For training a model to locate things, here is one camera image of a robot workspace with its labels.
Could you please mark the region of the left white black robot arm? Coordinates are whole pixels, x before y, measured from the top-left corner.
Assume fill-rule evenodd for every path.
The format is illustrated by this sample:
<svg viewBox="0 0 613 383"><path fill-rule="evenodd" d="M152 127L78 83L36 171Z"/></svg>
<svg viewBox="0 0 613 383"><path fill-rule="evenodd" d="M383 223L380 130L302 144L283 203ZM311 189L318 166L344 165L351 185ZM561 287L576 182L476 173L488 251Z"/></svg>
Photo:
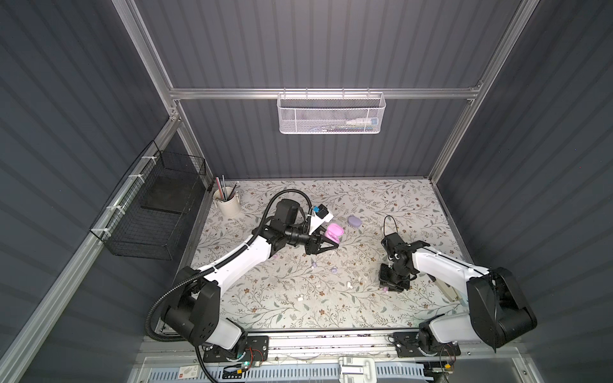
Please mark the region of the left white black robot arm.
<svg viewBox="0 0 613 383"><path fill-rule="evenodd" d="M159 337L162 342L185 340L196 347L213 345L242 353L247 332L220 316L223 295L284 247L302 245L308 255L338 248L338 243L326 236L324 226L334 216L325 205L308 204L305 211L297 201L281 199L270 216L271 207L268 204L260 224L239 247L205 267L185 267L177 274L170 291L150 311L160 310L162 322L177 335L161 336L148 324L150 338Z"/></svg>

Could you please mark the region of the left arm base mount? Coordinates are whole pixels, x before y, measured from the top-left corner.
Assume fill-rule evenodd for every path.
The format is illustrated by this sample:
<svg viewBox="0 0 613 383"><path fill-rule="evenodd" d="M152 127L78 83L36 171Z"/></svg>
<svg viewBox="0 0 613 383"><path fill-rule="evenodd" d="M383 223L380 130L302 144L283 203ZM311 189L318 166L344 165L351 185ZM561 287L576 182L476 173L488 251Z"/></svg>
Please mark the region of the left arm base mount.
<svg viewBox="0 0 613 383"><path fill-rule="evenodd" d="M231 349L220 346L207 346L203 359L208 363L222 362L266 362L268 360L270 338L264 335L248 334L239 339Z"/></svg>

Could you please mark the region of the pink earbud charging case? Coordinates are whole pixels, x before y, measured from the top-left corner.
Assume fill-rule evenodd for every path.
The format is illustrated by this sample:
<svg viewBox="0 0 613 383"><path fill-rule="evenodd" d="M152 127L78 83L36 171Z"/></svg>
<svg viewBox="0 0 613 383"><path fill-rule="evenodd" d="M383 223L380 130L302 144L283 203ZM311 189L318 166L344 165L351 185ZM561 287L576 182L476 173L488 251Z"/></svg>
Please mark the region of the pink earbud charging case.
<svg viewBox="0 0 613 383"><path fill-rule="evenodd" d="M327 237L327 239L330 239L331 241L339 244L341 238L343 237L345 231L343 229L343 227L341 227L340 225L336 224L336 223L330 223L327 226L326 232L325 232L325 236Z"/></svg>

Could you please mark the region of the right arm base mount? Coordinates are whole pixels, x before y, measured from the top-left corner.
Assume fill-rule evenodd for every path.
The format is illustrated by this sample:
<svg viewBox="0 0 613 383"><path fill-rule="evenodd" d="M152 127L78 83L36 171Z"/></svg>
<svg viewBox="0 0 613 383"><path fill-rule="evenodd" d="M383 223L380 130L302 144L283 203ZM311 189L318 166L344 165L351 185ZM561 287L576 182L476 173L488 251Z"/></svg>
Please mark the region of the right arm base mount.
<svg viewBox="0 0 613 383"><path fill-rule="evenodd" d="M399 357L457 357L461 355L460 346L456 342L440 343L426 332L394 332L389 340Z"/></svg>

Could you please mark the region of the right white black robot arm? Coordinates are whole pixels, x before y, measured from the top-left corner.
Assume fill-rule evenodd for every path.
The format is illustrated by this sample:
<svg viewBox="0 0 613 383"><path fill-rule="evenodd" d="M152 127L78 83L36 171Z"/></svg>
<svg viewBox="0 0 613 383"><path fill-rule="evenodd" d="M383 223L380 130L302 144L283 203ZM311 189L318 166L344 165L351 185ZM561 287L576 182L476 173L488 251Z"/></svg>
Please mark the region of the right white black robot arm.
<svg viewBox="0 0 613 383"><path fill-rule="evenodd" d="M381 244L389 261L380 267L381 287L403 292L423 273L453 287L468 304L464 313L438 314L419 325L413 343L422 354L476 341L496 350L536 329L537 317L511 271L463 262L421 240L407 243L397 232Z"/></svg>

